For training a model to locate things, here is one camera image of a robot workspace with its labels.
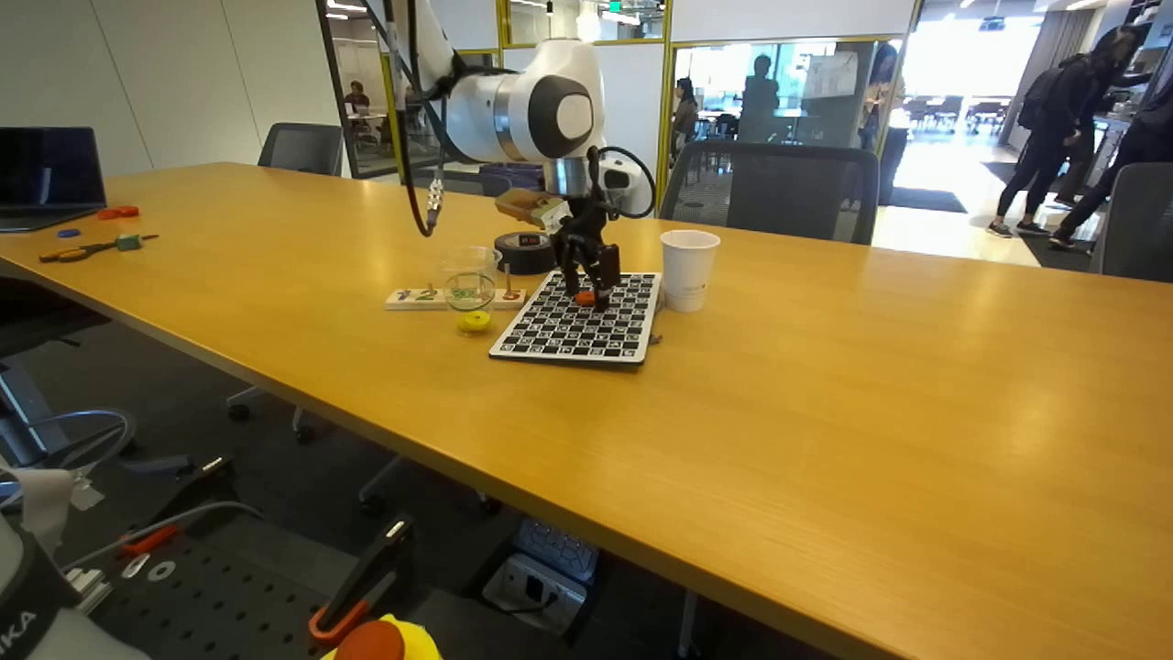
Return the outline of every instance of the floor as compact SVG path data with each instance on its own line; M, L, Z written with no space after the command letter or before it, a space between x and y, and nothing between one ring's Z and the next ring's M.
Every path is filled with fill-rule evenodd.
M963 187L953 190L969 214L882 209L878 246L1038 268L1018 240L983 228L1001 187L979 167L983 158L948 147L909 151L898 184L948 190L962 180ZM292 412L278 401L258 401L248 423L229 423L225 395L238 381L113 323L86 329L76 345L34 348L25 367L59 412L91 404L133 412L142 455L229 455L238 475L238 500L304 538L361 553L395 515L412 515L417 526L417 580L438 592L476 593L476 582L502 561L511 536L524 521L512 510L484 510L473 491L417 465L402 465L380 489L386 510L363 510L357 508L357 483L392 455L342 431L322 431L315 439L297 443L291 438ZM108 500L88 515L75 515L61 557L76 557L141 526L175 489L175 480L137 476L122 465L104 465L91 480ZM568 648L581 660L669 660L677 653L683 603L683 586L621 557L603 557L603 580ZM716 660L820 658L719 604L699 604L693 643Z

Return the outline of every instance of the paper cup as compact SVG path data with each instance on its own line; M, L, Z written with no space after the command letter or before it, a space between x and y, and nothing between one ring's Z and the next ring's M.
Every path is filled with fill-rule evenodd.
M662 231L659 246L662 246L662 304L673 313L699 313L724 240L708 231Z

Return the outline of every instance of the office chair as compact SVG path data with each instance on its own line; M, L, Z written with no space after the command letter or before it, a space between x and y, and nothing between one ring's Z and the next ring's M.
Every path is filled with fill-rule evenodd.
M878 158L845 147L691 143L659 218L874 242Z
M318 173L342 178L342 130L337 124L292 124L278 123L269 130L260 168L292 168L292 173ZM253 401L260 388L238 388L225 401L229 417L245 423L253 416ZM292 412L292 438L308 438L300 409Z
M1093 272L1173 283L1173 162L1117 173Z
M0 465L88 465L113 460L127 448L137 423L109 409L52 412L21 354L61 340L86 328L108 323L104 317L56 297L34 283L0 275ZM113 427L96 433L71 433L61 423L108 417Z

